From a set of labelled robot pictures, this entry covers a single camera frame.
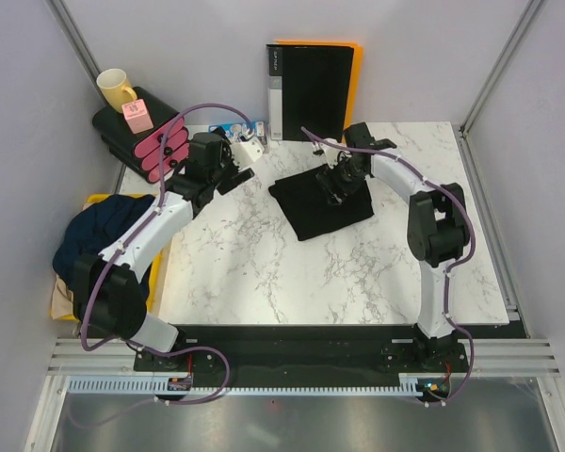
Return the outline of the black t-shirt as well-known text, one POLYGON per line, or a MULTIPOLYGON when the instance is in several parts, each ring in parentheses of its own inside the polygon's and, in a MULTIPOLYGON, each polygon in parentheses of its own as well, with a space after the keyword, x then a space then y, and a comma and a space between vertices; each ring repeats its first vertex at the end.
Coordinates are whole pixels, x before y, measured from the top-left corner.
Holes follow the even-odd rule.
POLYGON ((344 203, 331 205, 316 176, 326 165, 276 180, 268 188, 298 241, 330 234, 374 216, 372 198, 366 182, 344 203))

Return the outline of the blue paperback book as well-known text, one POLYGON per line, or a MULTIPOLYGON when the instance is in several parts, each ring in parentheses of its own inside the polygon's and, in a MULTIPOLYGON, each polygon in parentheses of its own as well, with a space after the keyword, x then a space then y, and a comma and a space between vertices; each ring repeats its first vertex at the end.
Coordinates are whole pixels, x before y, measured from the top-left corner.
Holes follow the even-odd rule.
POLYGON ((215 132, 218 129, 232 143, 247 141, 250 137, 255 137, 260 142, 263 151, 266 152, 268 150, 267 123, 265 121, 254 121, 252 123, 252 133, 250 133, 249 127, 245 122, 211 124, 208 126, 209 132, 215 132))

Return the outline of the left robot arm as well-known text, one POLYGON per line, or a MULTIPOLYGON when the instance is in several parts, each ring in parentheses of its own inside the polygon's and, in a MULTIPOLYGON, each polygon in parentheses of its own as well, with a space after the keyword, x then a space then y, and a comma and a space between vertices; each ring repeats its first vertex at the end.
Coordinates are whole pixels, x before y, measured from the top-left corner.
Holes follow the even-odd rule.
POLYGON ((88 329, 94 328, 152 353, 168 370, 185 365, 188 349, 179 329, 149 312, 140 283, 155 256, 216 194, 225 195, 253 176, 250 166, 263 153, 257 137, 230 142, 218 132, 195 134, 186 159, 131 228, 98 253, 79 257, 73 314, 81 322, 84 350, 94 349, 88 342, 88 329))

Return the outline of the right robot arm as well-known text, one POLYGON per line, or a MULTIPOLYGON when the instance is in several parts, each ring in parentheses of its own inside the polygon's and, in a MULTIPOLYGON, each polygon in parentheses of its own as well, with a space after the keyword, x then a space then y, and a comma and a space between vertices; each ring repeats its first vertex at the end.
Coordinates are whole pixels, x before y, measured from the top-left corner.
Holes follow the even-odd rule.
POLYGON ((462 186, 439 185, 397 151, 389 138, 374 138, 366 123, 349 126, 343 140, 310 134, 315 154, 327 159, 316 177, 327 202, 348 203, 367 178, 390 187, 408 207, 407 243, 420 268, 420 312, 413 339, 400 346, 401 363, 427 371, 446 369, 464 351, 451 314, 451 276, 472 259, 476 249, 473 223, 462 186))

